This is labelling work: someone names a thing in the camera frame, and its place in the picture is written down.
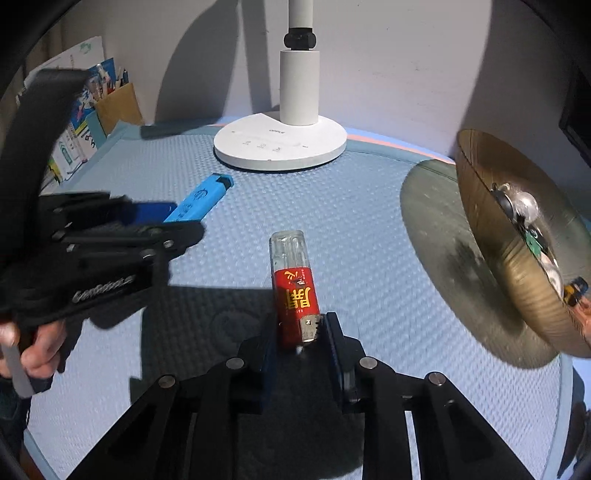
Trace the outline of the person left hand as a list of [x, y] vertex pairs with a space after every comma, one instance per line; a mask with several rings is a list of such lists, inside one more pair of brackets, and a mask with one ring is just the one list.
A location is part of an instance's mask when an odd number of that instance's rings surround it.
[[[14, 322], [1, 320], [1, 346], [16, 346], [20, 331]], [[48, 379], [57, 370], [61, 361], [60, 349], [67, 338], [64, 320], [38, 327], [34, 342], [21, 354], [21, 365], [32, 378]], [[11, 378], [12, 374], [6, 360], [1, 355], [1, 377]]]

